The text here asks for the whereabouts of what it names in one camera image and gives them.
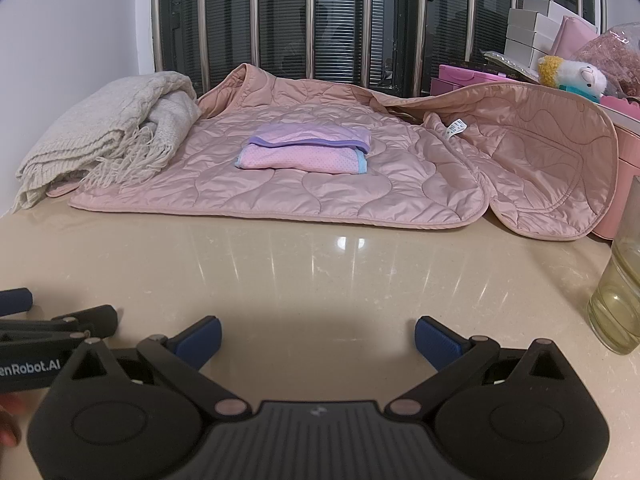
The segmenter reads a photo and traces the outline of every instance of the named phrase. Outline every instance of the yellow liquid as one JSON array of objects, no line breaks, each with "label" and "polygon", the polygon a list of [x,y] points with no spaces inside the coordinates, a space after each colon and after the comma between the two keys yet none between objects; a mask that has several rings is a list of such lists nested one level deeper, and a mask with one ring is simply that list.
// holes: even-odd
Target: yellow liquid
[{"label": "yellow liquid", "polygon": [[613,352],[628,354],[640,342],[640,244],[614,243],[611,259],[588,305],[589,322]]}]

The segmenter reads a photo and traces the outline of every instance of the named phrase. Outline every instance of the glass cup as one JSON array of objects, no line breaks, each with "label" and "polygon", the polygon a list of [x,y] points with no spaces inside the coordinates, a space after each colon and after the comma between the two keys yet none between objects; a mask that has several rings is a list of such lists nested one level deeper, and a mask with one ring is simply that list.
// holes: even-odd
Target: glass cup
[{"label": "glass cup", "polygon": [[640,176],[631,183],[611,258],[587,307],[591,328],[617,354],[640,342]]}]

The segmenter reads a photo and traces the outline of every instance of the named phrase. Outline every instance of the folded cloth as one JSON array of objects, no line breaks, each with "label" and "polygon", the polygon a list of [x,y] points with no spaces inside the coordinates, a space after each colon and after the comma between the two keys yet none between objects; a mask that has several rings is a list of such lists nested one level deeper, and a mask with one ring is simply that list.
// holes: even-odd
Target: folded cloth
[{"label": "folded cloth", "polygon": [[236,167],[291,168],[316,173],[367,173],[370,132],[337,124],[265,124],[250,137]]},{"label": "folded cloth", "polygon": [[14,211],[47,186],[83,176],[86,186],[142,182],[164,168],[200,116],[191,80],[177,72],[118,79],[71,107],[22,161]]}]

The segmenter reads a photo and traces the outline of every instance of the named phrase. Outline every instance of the human hand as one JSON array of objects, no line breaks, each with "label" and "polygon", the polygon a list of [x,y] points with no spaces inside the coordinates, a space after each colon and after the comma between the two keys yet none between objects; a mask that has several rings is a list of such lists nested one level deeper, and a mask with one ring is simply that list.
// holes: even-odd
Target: human hand
[{"label": "human hand", "polygon": [[18,444],[17,428],[13,415],[24,413],[25,406],[15,394],[0,394],[0,445],[14,447]]}]

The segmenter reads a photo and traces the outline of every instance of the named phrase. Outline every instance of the pink quilted blanket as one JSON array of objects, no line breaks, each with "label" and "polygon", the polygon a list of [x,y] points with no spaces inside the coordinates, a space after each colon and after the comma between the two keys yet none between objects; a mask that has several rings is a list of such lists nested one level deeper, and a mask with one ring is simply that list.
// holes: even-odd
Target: pink quilted blanket
[{"label": "pink quilted blanket", "polygon": [[[597,224],[616,187],[610,119],[586,99],[542,86],[496,82],[399,99],[245,64],[199,106],[165,170],[135,186],[80,187],[70,204],[423,229],[463,226],[491,207],[519,234],[572,240]],[[468,127],[446,140],[457,119]],[[248,138],[273,123],[368,129],[367,173],[236,168]]]}]

